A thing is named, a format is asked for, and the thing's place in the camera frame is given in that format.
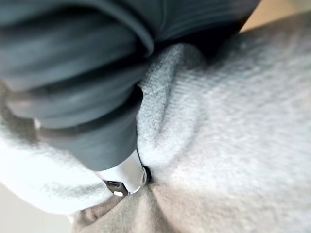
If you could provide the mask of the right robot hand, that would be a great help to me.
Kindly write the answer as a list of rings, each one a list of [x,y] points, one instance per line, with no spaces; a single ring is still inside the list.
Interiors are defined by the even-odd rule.
[[[257,0],[3,0],[6,104],[39,138],[67,150],[117,196],[150,179],[137,151],[148,60],[173,43],[217,47]]]

